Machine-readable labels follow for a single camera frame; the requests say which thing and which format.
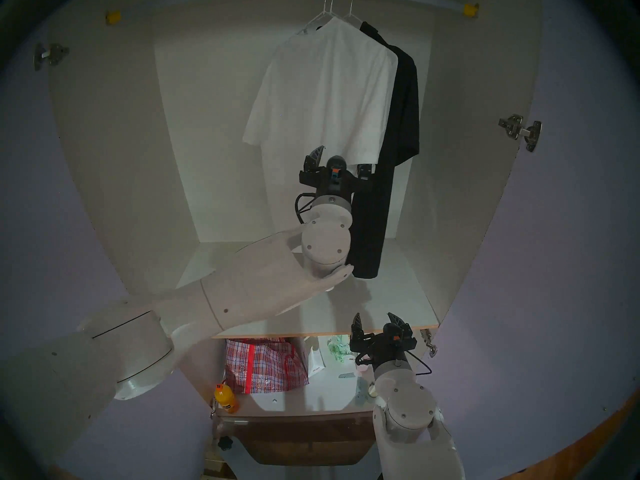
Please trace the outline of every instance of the purple wall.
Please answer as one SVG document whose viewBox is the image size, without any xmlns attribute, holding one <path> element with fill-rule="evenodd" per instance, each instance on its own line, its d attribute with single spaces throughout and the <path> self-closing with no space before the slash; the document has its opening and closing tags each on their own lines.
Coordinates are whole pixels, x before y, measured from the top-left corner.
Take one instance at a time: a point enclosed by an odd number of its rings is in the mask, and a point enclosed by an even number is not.
<svg viewBox="0 0 640 480">
<path fill-rule="evenodd" d="M 0 359 L 69 334 L 127 294 L 69 174 L 48 73 L 33 70 L 39 40 L 44 27 L 0 73 Z M 196 479 L 210 427 L 209 408 L 177 370 L 137 399 L 113 401 L 60 464 L 83 480 Z"/>
<path fill-rule="evenodd" d="M 639 89 L 577 0 L 543 0 L 533 120 L 424 378 L 469 480 L 569 446 L 640 380 Z"/>
</svg>

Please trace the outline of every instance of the juice bottle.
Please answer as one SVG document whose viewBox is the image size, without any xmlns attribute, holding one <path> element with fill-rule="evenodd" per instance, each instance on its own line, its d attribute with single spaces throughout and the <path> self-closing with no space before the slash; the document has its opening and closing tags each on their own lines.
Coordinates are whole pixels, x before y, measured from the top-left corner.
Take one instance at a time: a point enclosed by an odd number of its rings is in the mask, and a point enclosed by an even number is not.
<svg viewBox="0 0 640 480">
<path fill-rule="evenodd" d="M 216 384 L 216 392 L 214 393 L 216 401 L 220 406 L 225 408 L 227 413 L 235 413 L 239 409 L 238 401 L 231 387 L 224 383 Z"/>
</svg>

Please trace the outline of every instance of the hanging shirt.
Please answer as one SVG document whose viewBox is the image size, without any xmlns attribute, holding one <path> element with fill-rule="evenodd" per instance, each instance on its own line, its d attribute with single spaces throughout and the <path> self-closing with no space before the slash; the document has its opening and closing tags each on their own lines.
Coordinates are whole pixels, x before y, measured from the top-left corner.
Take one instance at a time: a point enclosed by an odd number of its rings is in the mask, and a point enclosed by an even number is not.
<svg viewBox="0 0 640 480">
<path fill-rule="evenodd" d="M 353 265 L 354 277 L 373 279 L 378 275 L 385 242 L 394 169 L 419 152 L 418 75 L 413 58 L 387 44 L 375 28 L 363 22 L 360 31 L 388 47 L 398 59 L 385 137 L 371 176 L 372 190 L 355 193 L 351 204 L 353 225 L 347 264 Z"/>
<path fill-rule="evenodd" d="M 387 128 L 396 55 L 338 18 L 291 37 L 264 74 L 242 140 L 262 149 L 267 200 L 276 231 L 299 225 L 294 201 L 305 156 L 326 148 L 348 165 L 377 163 Z"/>
</svg>

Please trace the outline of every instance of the wire hanger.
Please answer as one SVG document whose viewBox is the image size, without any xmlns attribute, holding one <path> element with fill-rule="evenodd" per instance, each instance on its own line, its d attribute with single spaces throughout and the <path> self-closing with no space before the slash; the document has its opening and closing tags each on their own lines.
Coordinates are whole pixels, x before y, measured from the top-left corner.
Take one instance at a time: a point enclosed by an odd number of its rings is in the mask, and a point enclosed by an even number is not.
<svg viewBox="0 0 640 480">
<path fill-rule="evenodd" d="M 298 34 L 307 34 L 307 30 L 309 29 L 309 26 L 313 24 L 315 21 L 318 21 L 319 19 L 322 19 L 324 17 L 331 17 L 331 18 L 335 17 L 337 19 L 341 19 L 341 17 L 339 17 L 334 13 L 333 9 L 334 9 L 334 0 L 331 0 L 331 6 L 329 7 L 329 10 L 327 10 L 327 0 L 324 0 L 324 5 L 322 5 L 322 11 L 318 13 L 314 18 L 309 20 L 307 24 L 302 28 L 302 30 L 298 32 Z"/>
<path fill-rule="evenodd" d="M 358 17 L 356 17 L 355 15 L 353 15 L 353 2 L 355 0 L 351 0 L 351 4 L 349 5 L 349 13 L 347 13 L 346 15 L 344 15 L 344 17 L 342 18 L 344 21 L 348 22 L 349 20 L 352 21 L 356 21 L 358 28 L 360 28 L 360 26 L 362 25 L 362 20 L 360 20 Z"/>
</svg>

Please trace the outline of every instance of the plaid bag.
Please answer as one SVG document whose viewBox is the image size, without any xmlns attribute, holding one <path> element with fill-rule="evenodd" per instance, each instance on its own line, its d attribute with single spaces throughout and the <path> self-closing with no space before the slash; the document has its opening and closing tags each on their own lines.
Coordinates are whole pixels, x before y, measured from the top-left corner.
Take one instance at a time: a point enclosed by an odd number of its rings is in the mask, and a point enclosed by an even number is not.
<svg viewBox="0 0 640 480">
<path fill-rule="evenodd" d="M 286 339 L 228 338 L 226 384 L 238 394 L 281 392 L 309 384 L 307 370 Z"/>
</svg>

